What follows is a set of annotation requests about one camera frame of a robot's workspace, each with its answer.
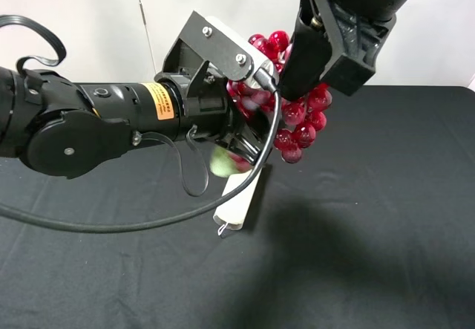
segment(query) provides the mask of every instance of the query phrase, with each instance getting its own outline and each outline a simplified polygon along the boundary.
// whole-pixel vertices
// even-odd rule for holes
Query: grape cluster
[[[280,73],[292,52],[289,35],[278,30],[267,39],[261,34],[249,38],[249,43],[274,62]],[[227,90],[235,101],[235,105],[245,118],[249,119],[258,110],[271,113],[274,110],[274,97],[265,90],[248,88],[243,82],[228,82]],[[324,115],[332,103],[332,94],[324,83],[311,90],[305,97],[289,102],[282,99],[282,119],[284,128],[278,130],[274,147],[281,151],[282,158],[288,163],[297,163],[302,158],[303,149],[309,148],[317,137],[317,133],[327,125]],[[247,169],[242,159],[232,159],[239,169]]]

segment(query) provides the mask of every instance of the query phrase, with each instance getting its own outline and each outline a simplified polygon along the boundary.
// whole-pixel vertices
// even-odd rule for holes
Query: black wire
[[[206,166],[205,159],[203,155],[201,154],[200,150],[196,145],[194,144],[193,141],[193,136],[196,134],[197,126],[193,125],[192,128],[186,133],[186,143],[188,144],[189,148],[193,151],[193,153],[198,154],[200,158],[201,165],[203,166],[203,169],[205,170],[205,186],[201,192],[193,192],[189,187],[188,184],[186,184],[185,177],[183,175],[183,162],[181,158],[181,153],[180,150],[178,149],[177,145],[174,144],[174,142],[165,136],[164,134],[159,134],[158,132],[146,132],[142,135],[142,140],[146,141],[159,141],[166,143],[170,147],[172,147],[175,150],[175,153],[177,154],[178,158],[178,168],[180,172],[180,181],[181,185],[183,186],[183,189],[185,190],[186,194],[190,195],[191,197],[198,198],[201,195],[205,194],[206,190],[208,189],[209,185],[209,173],[208,173],[208,167]]]
[[[11,206],[4,205],[0,203],[0,216],[4,218],[9,218],[15,221],[21,221],[22,223],[34,225],[37,227],[43,227],[46,229],[53,229],[66,232],[82,232],[82,233],[93,233],[93,234],[114,234],[122,232],[134,232],[142,231],[147,229],[156,229],[158,227],[165,227],[181,221],[185,221],[191,218],[195,218],[202,214],[212,211],[214,208],[219,205],[227,202],[232,199],[239,193],[241,193],[252,181],[257,177],[259,171],[262,169],[263,165],[266,162],[269,153],[272,150],[272,144],[277,134],[278,122],[281,118],[281,93],[275,87],[273,78],[264,70],[259,69],[255,74],[255,79],[261,84],[261,86],[271,91],[275,98],[274,105],[274,117],[272,118],[272,123],[269,130],[269,136],[264,143],[262,152],[256,162],[254,168],[252,169],[249,176],[239,185],[237,188],[233,189],[226,195],[218,198],[211,203],[208,203],[204,206],[201,206],[190,212],[184,212],[183,214],[171,216],[169,218],[163,218],[155,221],[146,221],[142,223],[135,224],[117,224],[117,225],[108,225],[108,224],[74,224],[66,221],[59,221],[54,219],[45,218],[42,216],[34,215],[29,212],[24,212],[20,209],[15,209]]]
[[[24,76],[23,67],[26,61],[29,59],[35,59],[36,61],[48,67],[56,67],[66,58],[65,45],[62,44],[61,40],[56,36],[56,34],[48,30],[45,26],[40,25],[38,22],[29,19],[28,17],[1,15],[0,28],[9,25],[19,25],[35,31],[37,34],[43,37],[46,42],[48,42],[48,44],[54,49],[56,55],[58,56],[58,59],[48,59],[44,58],[43,56],[23,56],[16,62],[16,70],[19,72],[19,74]]]

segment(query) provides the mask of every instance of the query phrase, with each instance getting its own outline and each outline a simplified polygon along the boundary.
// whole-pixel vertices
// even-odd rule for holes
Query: orange label
[[[175,111],[171,103],[170,94],[165,87],[158,82],[144,82],[142,85],[150,91],[151,97],[154,99],[158,120],[173,119]]]

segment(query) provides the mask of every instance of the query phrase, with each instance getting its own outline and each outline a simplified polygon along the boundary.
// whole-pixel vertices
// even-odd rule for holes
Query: screw
[[[204,27],[203,34],[205,35],[206,38],[209,38],[213,34],[213,29],[211,27]]]
[[[246,64],[246,56],[244,54],[238,54],[236,56],[236,62],[241,66],[245,65]]]
[[[110,97],[111,95],[111,93],[109,93],[109,90],[104,89],[104,88],[97,88],[96,90],[94,90],[92,94],[94,94],[97,97]]]
[[[74,152],[75,152],[74,149],[72,149],[71,147],[68,147],[68,148],[65,149],[65,154],[67,156],[72,156],[74,154]]]
[[[320,28],[322,28],[324,25],[319,21],[317,20],[315,17],[312,18],[312,21],[310,22],[310,24],[312,25],[312,27],[316,28],[317,30],[319,30]]]
[[[132,136],[132,145],[138,146],[141,141],[142,141],[142,134],[138,131],[134,131],[134,134]]]

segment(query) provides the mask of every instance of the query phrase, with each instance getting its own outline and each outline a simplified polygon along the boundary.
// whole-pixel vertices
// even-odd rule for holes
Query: white wall
[[[299,0],[142,0],[142,3],[159,70],[193,10],[204,16],[218,17],[247,38],[257,32],[292,31]]]
[[[51,29],[68,56],[57,68],[71,81],[145,81],[153,63],[138,0],[0,0],[0,14],[22,14]],[[53,56],[46,42],[24,27],[0,29],[0,65],[14,68],[28,54]],[[29,68],[41,68],[28,62]]]
[[[298,0],[142,2],[157,69],[193,10],[216,16],[247,37],[292,31],[298,9]],[[468,86],[475,74],[474,11],[475,0],[409,0],[399,11],[370,84]]]
[[[0,13],[37,19],[65,43],[58,68],[76,81],[143,81],[159,70],[191,11],[216,16],[242,36],[292,31],[298,0],[0,0]],[[379,56],[370,84],[463,85],[475,74],[475,0],[409,0]],[[46,43],[20,27],[0,30],[0,65],[25,54],[52,56]],[[35,68],[35,62],[29,65]]]
[[[475,74],[475,0],[408,0],[371,84],[468,86]]]

